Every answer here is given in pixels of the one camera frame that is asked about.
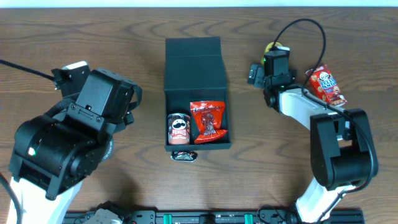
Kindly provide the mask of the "red pringles can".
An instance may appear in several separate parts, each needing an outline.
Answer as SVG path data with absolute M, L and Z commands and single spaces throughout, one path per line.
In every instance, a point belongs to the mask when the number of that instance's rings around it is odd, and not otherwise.
M 167 117 L 169 145 L 190 144 L 190 117 L 185 113 L 172 113 Z

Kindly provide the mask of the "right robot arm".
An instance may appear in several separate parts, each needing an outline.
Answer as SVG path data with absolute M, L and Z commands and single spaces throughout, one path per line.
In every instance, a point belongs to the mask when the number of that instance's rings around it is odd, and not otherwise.
M 284 223 L 322 223 L 347 194 L 366 188 L 378 172 L 367 114 L 346 110 L 312 95 L 295 83 L 289 50 L 277 47 L 253 63 L 248 83 L 264 90 L 268 107 L 310 131 L 313 179 L 283 218 Z

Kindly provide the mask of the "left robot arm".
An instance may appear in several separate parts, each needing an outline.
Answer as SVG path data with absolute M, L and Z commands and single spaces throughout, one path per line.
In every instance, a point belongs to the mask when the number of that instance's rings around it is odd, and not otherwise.
M 106 159 L 113 135 L 134 121 L 142 88 L 109 70 L 53 70 L 62 100 L 22 123 L 9 170 L 9 221 L 61 223 L 83 180 Z

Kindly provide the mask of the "red hacks candy bag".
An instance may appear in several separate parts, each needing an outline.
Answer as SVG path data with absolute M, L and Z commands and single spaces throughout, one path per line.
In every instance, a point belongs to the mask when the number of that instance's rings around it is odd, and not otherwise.
M 228 130 L 221 128 L 224 101 L 194 101 L 190 103 L 190 110 L 200 132 L 195 144 L 217 141 L 227 134 Z

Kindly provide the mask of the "dark green box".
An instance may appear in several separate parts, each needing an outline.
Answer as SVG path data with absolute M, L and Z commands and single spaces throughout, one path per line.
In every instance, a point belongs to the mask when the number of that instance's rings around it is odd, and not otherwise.
M 190 143 L 171 145 L 165 150 L 211 151 L 229 149 L 232 145 L 229 117 L 228 82 L 221 53 L 220 37 L 173 38 L 165 40 L 165 114 L 183 113 L 191 117 Z M 221 129 L 228 132 L 221 139 L 195 144 L 200 134 L 190 111 L 194 101 L 223 101 L 225 111 Z

